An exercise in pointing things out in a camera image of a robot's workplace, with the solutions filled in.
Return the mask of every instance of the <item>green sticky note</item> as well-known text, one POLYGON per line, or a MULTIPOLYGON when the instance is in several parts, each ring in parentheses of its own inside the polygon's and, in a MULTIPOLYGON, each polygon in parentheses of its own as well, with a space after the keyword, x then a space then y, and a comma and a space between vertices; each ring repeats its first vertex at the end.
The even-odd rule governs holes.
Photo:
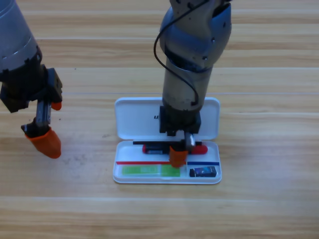
POLYGON ((173 168, 171 165, 162 165, 161 176, 162 177, 180 177, 180 169, 173 168))
POLYGON ((156 174, 158 173, 157 165, 143 165, 143 166, 123 166, 122 174, 156 174))

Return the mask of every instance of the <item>open case lid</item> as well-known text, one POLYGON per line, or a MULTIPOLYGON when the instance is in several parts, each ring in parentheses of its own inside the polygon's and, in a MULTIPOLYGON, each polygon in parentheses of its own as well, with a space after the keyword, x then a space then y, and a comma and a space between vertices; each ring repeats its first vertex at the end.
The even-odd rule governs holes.
MULTIPOLYGON (((160 133, 161 97, 131 97, 120 98, 115 102, 115 115, 118 136, 132 140, 181 140, 182 131, 175 137, 160 133)), ((218 136, 220 103, 216 98, 206 97, 200 111, 201 126, 196 140, 212 140, 218 136)))

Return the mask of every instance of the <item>white plastic case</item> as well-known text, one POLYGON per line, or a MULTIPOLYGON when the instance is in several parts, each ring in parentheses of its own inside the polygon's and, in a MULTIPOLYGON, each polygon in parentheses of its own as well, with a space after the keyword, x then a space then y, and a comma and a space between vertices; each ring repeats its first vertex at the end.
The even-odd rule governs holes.
POLYGON ((142 145, 134 145, 133 141, 180 141, 184 134, 177 132, 175 137, 160 133, 160 120, 158 118, 161 97, 134 97, 120 98, 115 102, 115 115, 117 133, 122 141, 118 144, 113 168, 113 178, 118 183, 140 183, 140 184, 216 184, 222 179, 221 164, 218 146, 210 140, 218 136, 220 103, 216 98, 207 97, 200 111, 201 127, 195 134, 196 141, 202 141, 208 152, 204 155, 188 155, 188 162, 208 162, 216 164, 216 177, 190 177, 189 171, 193 168, 205 167, 185 165, 180 168, 179 173, 173 169, 171 173, 169 165, 120 165, 117 162, 136 161, 164 161, 167 162, 167 154, 144 154, 142 145))

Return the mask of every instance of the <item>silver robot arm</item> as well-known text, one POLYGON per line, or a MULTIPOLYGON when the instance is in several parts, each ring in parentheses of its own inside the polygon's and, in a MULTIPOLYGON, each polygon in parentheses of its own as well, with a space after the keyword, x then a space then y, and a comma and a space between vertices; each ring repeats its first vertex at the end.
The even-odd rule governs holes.
POLYGON ((62 83, 41 60, 41 50, 16 1, 0 0, 0 99, 11 113, 37 100, 34 121, 21 129, 39 151, 57 158, 61 143, 49 124, 51 108, 61 108, 62 83))
POLYGON ((170 0, 159 36, 167 56, 160 132, 185 133, 186 147, 200 128, 200 110, 213 65, 223 53, 231 34, 229 0, 170 0))

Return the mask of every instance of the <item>wood grain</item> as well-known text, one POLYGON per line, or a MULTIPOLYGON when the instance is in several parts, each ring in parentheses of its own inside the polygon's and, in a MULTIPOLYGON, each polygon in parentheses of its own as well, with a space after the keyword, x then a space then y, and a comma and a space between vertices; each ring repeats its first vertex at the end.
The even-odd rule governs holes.
MULTIPOLYGON (((57 68, 64 93, 162 93, 162 68, 57 68)), ((214 68, 209 93, 318 93, 319 68, 214 68)))
POLYGON ((63 82, 50 160, 0 104, 0 238, 318 239, 319 1, 235 0, 208 96, 221 102, 214 186, 112 179, 114 102, 160 97, 153 42, 168 0, 17 0, 63 82))

